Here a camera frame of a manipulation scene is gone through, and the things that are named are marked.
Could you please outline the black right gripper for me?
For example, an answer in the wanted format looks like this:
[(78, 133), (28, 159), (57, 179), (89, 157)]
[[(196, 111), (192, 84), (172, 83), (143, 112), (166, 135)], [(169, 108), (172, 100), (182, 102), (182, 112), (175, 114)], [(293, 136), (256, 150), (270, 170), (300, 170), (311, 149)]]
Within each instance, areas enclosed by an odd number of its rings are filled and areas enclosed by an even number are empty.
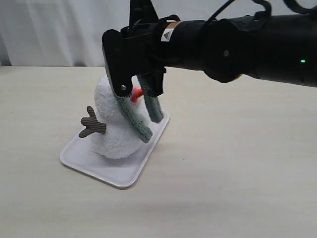
[(159, 20), (146, 23), (138, 20), (119, 31), (110, 29), (102, 35), (102, 47), (109, 83), (118, 97), (132, 94), (132, 77), (145, 80), (150, 97), (163, 94), (163, 75), (166, 69), (159, 43), (164, 30), (178, 21)]

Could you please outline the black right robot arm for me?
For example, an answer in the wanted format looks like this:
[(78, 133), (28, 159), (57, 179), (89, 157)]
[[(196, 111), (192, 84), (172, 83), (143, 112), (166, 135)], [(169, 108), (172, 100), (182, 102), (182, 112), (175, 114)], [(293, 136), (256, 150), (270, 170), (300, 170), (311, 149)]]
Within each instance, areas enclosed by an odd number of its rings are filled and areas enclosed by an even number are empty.
[(204, 72), (220, 83), (241, 75), (316, 87), (317, 14), (243, 16), (145, 23), (138, 20), (102, 36), (105, 66), (117, 96), (132, 92), (132, 77), (148, 95), (163, 93), (167, 67)]

